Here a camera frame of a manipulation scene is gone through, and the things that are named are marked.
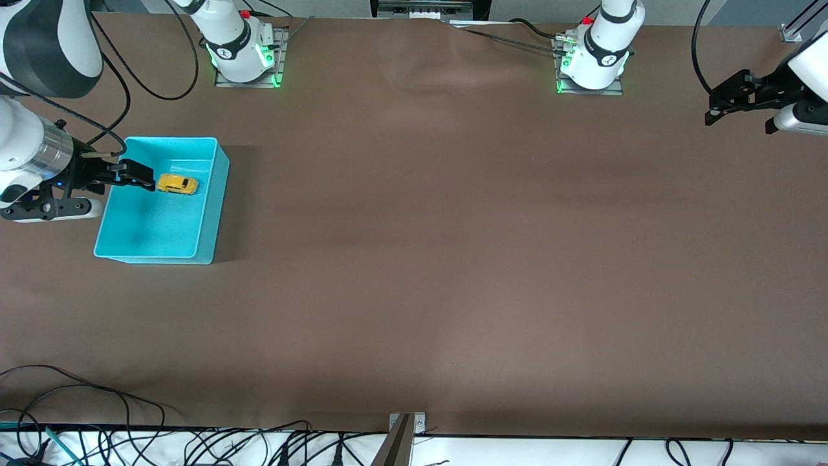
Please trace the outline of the yellow beetle toy car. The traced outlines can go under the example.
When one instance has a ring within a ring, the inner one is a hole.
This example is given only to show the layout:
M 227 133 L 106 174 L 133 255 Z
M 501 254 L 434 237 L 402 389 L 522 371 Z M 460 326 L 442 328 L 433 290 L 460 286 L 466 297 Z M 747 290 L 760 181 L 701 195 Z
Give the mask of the yellow beetle toy car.
M 199 187 L 195 178 L 174 173 L 163 173 L 158 177 L 156 189 L 166 194 L 194 195 Z

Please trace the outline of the teal plastic storage bin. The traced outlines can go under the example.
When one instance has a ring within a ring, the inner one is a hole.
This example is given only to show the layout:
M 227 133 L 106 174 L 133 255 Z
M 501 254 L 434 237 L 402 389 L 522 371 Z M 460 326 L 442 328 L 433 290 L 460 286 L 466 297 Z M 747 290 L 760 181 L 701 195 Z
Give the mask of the teal plastic storage bin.
M 94 245 L 98 258 L 122 263 L 213 262 L 230 159 L 214 137 L 128 137 L 128 159 L 193 178 L 192 195 L 113 186 Z

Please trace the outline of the white power strip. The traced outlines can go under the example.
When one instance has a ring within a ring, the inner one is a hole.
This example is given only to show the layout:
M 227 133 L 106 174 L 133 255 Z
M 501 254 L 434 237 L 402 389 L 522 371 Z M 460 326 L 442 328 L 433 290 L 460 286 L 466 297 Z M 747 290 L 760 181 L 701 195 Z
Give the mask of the white power strip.
M 473 0 L 369 0 L 373 17 L 386 19 L 471 20 Z

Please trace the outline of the grey aluminium bar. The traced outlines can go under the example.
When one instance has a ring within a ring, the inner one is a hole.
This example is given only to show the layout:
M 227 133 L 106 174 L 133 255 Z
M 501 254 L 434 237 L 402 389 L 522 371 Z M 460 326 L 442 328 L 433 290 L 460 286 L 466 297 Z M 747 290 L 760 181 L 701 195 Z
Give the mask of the grey aluminium bar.
M 416 415 L 396 413 L 391 415 L 393 422 L 382 442 L 380 449 L 370 466 L 409 466 L 414 434 L 416 433 Z

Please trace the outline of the small metal clamp plate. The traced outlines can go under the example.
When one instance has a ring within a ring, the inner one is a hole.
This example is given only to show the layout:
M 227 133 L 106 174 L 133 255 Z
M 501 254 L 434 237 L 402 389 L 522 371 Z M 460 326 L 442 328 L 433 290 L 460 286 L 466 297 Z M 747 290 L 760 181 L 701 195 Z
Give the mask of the small metal clamp plate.
M 396 424 L 397 420 L 404 416 L 403 412 L 393 412 L 389 415 L 389 422 L 388 422 L 388 431 Z M 413 431 L 415 436 L 419 436 L 420 434 L 425 433 L 426 431 L 426 414 L 424 412 L 409 412 L 408 416 L 410 417 L 411 424 L 413 425 Z

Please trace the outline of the aluminium profile rail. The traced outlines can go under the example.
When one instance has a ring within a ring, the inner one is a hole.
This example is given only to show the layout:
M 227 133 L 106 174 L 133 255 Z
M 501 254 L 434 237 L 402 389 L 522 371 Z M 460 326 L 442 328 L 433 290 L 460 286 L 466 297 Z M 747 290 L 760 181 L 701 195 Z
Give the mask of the aluminium profile rail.
M 801 12 L 779 27 L 783 42 L 798 43 L 828 30 L 828 0 L 810 0 Z

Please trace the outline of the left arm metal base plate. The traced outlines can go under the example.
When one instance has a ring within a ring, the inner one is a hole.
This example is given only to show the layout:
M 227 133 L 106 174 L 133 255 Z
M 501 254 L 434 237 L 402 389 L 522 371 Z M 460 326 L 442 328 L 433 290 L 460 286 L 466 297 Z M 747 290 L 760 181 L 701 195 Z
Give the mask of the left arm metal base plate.
M 620 96 L 621 74 L 629 51 L 596 58 L 582 47 L 579 36 L 558 34 L 551 40 L 556 51 L 556 90 L 559 94 Z

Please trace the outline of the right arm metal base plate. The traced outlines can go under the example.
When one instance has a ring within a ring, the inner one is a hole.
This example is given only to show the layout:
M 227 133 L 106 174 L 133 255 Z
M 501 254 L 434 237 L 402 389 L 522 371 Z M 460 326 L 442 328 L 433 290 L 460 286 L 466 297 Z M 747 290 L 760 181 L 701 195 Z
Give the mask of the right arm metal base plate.
M 271 66 L 256 80 L 246 83 L 235 83 L 227 80 L 218 70 L 215 74 L 215 87 L 238 89 L 279 89 L 282 85 L 284 67 L 287 56 L 287 40 L 290 30 L 276 28 L 273 35 L 271 50 L 261 50 L 263 57 Z

